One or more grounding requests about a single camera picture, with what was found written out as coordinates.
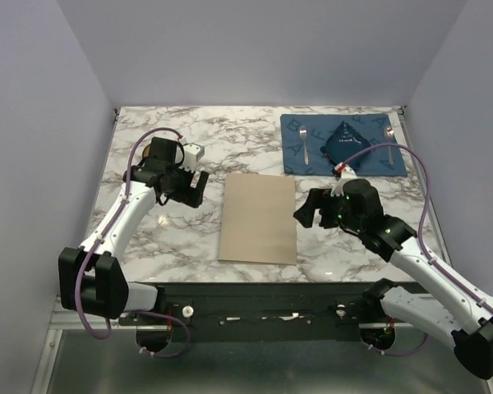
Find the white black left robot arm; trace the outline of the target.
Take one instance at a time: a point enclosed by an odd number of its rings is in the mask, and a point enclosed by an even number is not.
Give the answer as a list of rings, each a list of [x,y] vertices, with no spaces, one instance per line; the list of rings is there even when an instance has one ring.
[[[155,285],[128,282],[120,262],[134,232],[156,205],[175,201],[201,205],[208,172],[197,172],[205,154],[199,144],[154,137],[145,155],[123,175],[115,202],[101,223],[77,248],[58,257],[62,307],[116,319],[137,311],[148,324],[165,316],[162,291]]]

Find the beige paper folder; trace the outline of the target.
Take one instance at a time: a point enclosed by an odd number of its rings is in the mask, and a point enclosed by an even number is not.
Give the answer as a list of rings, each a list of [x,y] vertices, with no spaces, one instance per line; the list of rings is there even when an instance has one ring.
[[[223,263],[297,263],[295,181],[289,176],[229,173],[219,240]]]

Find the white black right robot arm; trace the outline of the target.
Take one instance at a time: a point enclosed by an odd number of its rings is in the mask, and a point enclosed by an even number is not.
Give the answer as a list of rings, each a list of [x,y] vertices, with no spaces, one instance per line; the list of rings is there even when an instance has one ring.
[[[429,251],[421,235],[404,220],[384,212],[369,181],[341,180],[333,190],[312,189],[294,218],[305,228],[320,215],[324,229],[356,236],[367,250],[415,279],[434,304],[386,280],[362,300],[363,315],[378,322],[385,316],[410,323],[447,345],[474,376],[493,377],[493,296],[465,280]]]

